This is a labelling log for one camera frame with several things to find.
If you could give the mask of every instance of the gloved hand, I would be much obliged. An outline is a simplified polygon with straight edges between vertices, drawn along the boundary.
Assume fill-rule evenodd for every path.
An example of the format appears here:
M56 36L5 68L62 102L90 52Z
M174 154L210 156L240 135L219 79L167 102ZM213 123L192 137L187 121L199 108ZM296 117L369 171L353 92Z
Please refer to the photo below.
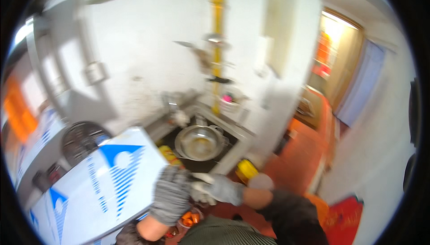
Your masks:
M190 173L179 166L164 169L155 186L153 202L149 215L166 226L174 226L185 212L190 209Z
M206 192L201 191L201 189L193 188L194 184L195 183L191 184L191 192L190 192L191 198L194 199L195 202L207 203L211 206L215 206L216 200L212 196L207 194Z
M245 188L243 184L230 181L222 174L192 173L192 175L203 181L193 182L192 189L201 192L203 197L202 195L200 197L207 199L210 204L211 197L235 206L240 206L243 203L243 189Z

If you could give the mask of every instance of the wooden door frame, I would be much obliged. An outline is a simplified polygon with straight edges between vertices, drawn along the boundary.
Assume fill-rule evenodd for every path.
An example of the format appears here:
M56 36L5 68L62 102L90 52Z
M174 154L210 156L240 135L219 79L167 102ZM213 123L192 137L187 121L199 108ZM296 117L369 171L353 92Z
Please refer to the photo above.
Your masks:
M359 31L359 33L362 36L362 41L361 41L360 48L359 48L359 54L358 54L358 56L356 58L356 61L354 63L354 67L351 69L352 72L353 72L353 74L352 74L352 76L350 77L349 80L342 80L341 81L341 83L340 83L341 87L337 91L337 95L336 95L335 100L333 102L333 106L331 107L331 109L332 109L332 111L334 113L336 111L336 109L339 107L339 105L341 104L342 99L348 93L350 93L350 88L353 86L354 82L356 81L357 70L358 70L357 67L358 67L358 63L359 63L360 57L361 57L361 52L363 51L363 45L364 45L365 37L364 37L364 27L361 24L359 24L358 22L356 22L356 21L352 20L351 18L349 18L349 17L341 14L340 12L335 11L335 10L329 8L329 7L326 7L326 6L324 6L324 11L327 12L327 13L329 13L329 14L331 14L331 15L334 15L334 16L336 16L336 17L338 17L338 18L340 18L340 19L342 19L342 20L344 20L344 21L346 21L348 23L350 23L352 26L354 26L354 27L357 28L357 30Z

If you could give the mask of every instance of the person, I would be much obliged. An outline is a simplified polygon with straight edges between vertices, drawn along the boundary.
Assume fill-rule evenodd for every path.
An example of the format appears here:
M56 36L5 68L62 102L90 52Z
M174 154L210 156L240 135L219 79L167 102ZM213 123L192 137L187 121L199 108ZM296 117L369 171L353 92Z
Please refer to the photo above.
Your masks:
M192 176L202 181L192 182ZM164 244L161 238L169 227L190 209L190 195L248 205L272 222L277 238L264 236L243 221L208 216L187 231L181 245L328 245L316 208L308 199L281 190L248 188L221 174L191 175L174 166L165 168L159 177L149 215L127 224L116 236L116 244Z

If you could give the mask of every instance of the yellow gas pipe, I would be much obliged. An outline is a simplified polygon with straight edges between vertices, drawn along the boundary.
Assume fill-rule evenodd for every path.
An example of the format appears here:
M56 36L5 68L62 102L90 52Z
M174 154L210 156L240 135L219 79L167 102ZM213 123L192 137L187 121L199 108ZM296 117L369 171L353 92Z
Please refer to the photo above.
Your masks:
M222 11L223 11L223 0L212 0L213 9L214 9L214 31L222 35ZM213 62L215 62L212 66L212 74L216 77L221 77L221 60L222 53L220 47L214 47L214 57ZM219 83L213 82L213 94L215 96L214 103L212 105L212 112L216 115L219 114Z

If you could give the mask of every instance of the metal bowl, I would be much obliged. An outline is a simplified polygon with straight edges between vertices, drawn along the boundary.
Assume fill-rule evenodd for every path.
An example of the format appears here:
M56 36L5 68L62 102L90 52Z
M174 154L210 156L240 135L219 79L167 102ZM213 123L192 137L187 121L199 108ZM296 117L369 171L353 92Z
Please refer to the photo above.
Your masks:
M217 157L228 139L216 125L192 125L183 129L175 138L175 149L185 159L207 161Z

